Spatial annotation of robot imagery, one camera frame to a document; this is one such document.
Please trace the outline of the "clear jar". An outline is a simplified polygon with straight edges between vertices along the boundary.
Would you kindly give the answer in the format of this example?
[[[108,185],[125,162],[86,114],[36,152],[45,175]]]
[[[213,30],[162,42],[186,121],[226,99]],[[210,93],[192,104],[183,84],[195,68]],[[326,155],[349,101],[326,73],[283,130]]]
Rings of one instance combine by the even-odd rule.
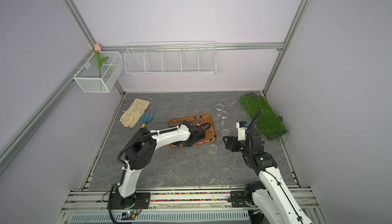
[[[217,150],[218,150],[218,148],[217,148],[217,146],[215,144],[211,144],[208,147],[208,152],[211,153],[211,154],[217,153]]]

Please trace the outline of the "clear plastic jar lid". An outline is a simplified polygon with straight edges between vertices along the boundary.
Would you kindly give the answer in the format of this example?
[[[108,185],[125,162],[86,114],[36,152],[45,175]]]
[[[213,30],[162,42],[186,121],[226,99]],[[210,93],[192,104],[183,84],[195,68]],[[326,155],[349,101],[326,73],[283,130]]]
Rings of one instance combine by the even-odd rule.
[[[230,136],[230,131],[228,129],[222,129],[221,130],[221,136],[222,137]]]

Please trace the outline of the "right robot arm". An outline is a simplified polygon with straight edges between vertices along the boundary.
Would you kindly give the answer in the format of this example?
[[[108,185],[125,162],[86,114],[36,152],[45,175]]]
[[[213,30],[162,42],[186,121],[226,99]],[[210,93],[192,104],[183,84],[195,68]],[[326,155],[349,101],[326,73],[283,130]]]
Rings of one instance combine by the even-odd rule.
[[[263,114],[260,110],[250,123],[236,124],[237,136],[225,136],[225,148],[242,154],[258,181],[246,184],[245,201],[260,209],[270,224],[312,224],[288,189],[273,156],[264,150],[262,135],[254,127]]]

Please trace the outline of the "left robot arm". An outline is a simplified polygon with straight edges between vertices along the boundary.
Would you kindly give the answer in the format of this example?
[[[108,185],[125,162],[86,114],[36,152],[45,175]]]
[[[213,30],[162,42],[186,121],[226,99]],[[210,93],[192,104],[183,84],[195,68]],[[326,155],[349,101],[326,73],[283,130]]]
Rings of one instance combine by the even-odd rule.
[[[184,147],[193,146],[206,138],[209,129],[211,123],[195,125],[191,121],[157,131],[149,131],[146,127],[139,129],[117,156],[118,163],[122,165],[122,175],[120,182],[112,186],[107,209],[133,207],[137,201],[136,185],[142,169],[151,162],[157,149],[173,143]]]

